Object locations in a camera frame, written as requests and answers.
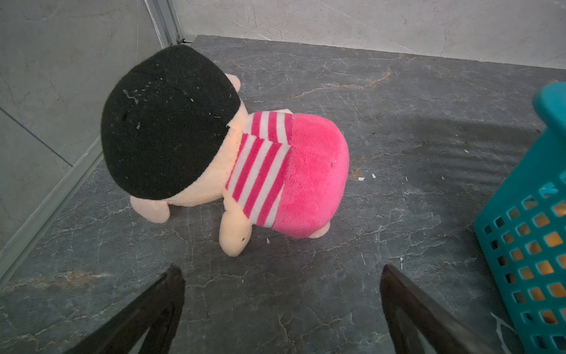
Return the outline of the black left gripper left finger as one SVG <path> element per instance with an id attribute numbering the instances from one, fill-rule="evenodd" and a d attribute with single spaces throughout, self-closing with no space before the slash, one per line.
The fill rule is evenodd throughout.
<path id="1" fill-rule="evenodd" d="M 185 297 L 181 269 L 171 265 L 159 279 L 68 353 L 129 353 L 144 338 L 140 353 L 168 353 Z"/>

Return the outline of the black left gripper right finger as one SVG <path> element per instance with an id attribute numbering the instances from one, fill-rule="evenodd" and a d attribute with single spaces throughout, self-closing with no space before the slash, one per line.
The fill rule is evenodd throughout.
<path id="1" fill-rule="evenodd" d="M 420 334 L 437 353 L 495 352 L 393 265 L 383 267 L 380 296 L 396 353 L 423 353 Z"/>

